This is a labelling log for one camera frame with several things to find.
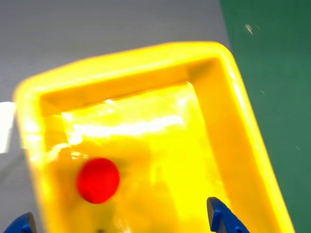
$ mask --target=green surface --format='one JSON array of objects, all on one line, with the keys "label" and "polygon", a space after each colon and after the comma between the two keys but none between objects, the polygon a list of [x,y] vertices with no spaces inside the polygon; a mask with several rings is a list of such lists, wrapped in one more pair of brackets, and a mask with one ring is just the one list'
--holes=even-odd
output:
[{"label": "green surface", "polygon": [[221,4],[232,52],[295,230],[311,232],[311,1]]}]

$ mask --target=red ball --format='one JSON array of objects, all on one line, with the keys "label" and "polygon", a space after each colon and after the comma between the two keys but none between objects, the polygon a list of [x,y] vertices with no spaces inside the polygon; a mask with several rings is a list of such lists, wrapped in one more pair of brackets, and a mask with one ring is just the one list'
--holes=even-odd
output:
[{"label": "red ball", "polygon": [[120,182],[117,166],[110,160],[96,158],[87,161],[77,177],[80,196],[94,204],[103,203],[111,198]]}]

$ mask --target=yellow plastic bin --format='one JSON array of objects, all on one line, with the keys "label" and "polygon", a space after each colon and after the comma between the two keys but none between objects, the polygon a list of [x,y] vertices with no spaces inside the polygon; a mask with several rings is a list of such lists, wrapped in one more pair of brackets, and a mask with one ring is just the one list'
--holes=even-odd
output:
[{"label": "yellow plastic bin", "polygon": [[78,61],[27,79],[15,100],[48,233],[207,233],[213,196],[252,233],[294,232],[218,43]]}]

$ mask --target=white object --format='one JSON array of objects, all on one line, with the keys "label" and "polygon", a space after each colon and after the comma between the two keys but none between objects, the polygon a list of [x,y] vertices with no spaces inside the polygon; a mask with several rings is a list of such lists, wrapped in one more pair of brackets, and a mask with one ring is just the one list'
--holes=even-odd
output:
[{"label": "white object", "polygon": [[0,153],[8,152],[14,114],[15,103],[0,102]]}]

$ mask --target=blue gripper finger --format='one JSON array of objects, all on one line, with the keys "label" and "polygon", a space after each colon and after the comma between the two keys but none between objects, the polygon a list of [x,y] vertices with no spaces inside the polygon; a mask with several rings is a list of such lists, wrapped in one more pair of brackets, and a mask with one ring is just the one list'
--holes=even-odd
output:
[{"label": "blue gripper finger", "polygon": [[35,220],[28,212],[15,219],[3,233],[36,233]]},{"label": "blue gripper finger", "polygon": [[244,224],[218,198],[207,199],[209,227],[217,233],[249,233]]}]

